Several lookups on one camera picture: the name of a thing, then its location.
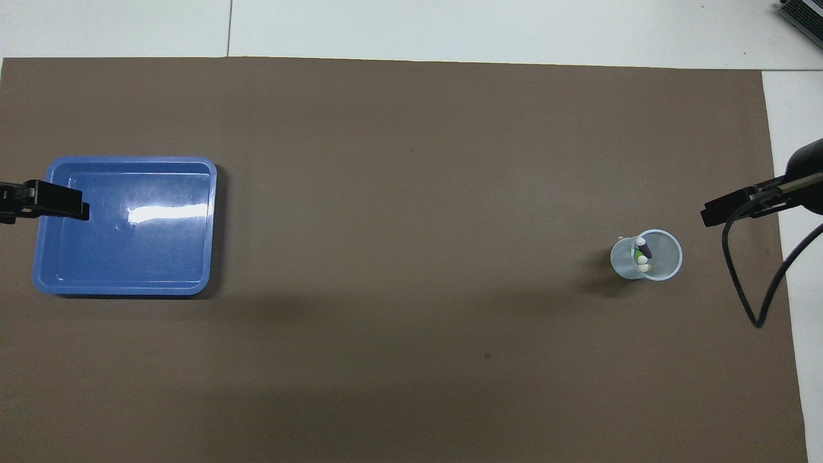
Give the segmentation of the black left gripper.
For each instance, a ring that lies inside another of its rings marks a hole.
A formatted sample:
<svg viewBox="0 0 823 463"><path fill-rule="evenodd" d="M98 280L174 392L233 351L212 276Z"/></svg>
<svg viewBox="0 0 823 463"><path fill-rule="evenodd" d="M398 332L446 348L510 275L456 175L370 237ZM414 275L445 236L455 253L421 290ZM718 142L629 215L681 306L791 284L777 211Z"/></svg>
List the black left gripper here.
<svg viewBox="0 0 823 463"><path fill-rule="evenodd" d="M90 205L84 202L82 191L46 181L35 181L35 187L1 182L1 223L15 224L18 219L63 217L88 221Z"/></svg>

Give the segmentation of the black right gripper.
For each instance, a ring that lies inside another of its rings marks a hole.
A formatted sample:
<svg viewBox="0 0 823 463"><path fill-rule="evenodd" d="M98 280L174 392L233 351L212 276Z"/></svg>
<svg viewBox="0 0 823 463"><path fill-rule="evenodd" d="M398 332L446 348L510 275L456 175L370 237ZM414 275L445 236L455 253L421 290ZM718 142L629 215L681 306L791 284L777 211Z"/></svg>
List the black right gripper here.
<svg viewBox="0 0 823 463"><path fill-rule="evenodd" d="M822 214L822 138L801 147L790 156L785 176L789 183L802 182L802 187L788 193L786 199L779 188L758 190L750 186L717 197L703 205L700 217L706 228L725 224L729 220L759 219L793 207L803 207Z"/></svg>

